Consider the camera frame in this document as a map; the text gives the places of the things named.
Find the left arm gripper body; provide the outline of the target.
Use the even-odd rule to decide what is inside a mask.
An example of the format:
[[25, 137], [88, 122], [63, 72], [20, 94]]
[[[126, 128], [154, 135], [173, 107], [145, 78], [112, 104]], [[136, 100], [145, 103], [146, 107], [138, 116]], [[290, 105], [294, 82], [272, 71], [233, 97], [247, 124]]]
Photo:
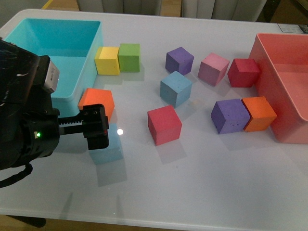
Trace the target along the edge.
[[24, 144], [22, 159], [36, 159], [52, 154], [60, 139], [59, 126], [82, 121], [80, 115], [59, 118], [60, 112], [53, 108], [51, 93], [41, 84], [31, 87], [23, 109], [21, 128]]

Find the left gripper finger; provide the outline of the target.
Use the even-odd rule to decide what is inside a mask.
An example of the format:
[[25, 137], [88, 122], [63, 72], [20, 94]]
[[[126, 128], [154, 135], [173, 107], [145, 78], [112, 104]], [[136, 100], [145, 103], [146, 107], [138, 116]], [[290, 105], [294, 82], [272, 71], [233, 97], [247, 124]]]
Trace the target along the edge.
[[85, 105], [80, 110], [80, 115], [82, 122], [102, 124], [103, 127], [108, 126], [108, 116], [102, 104]]
[[101, 125], [84, 125], [83, 135], [89, 150], [105, 149], [109, 146], [107, 128]]

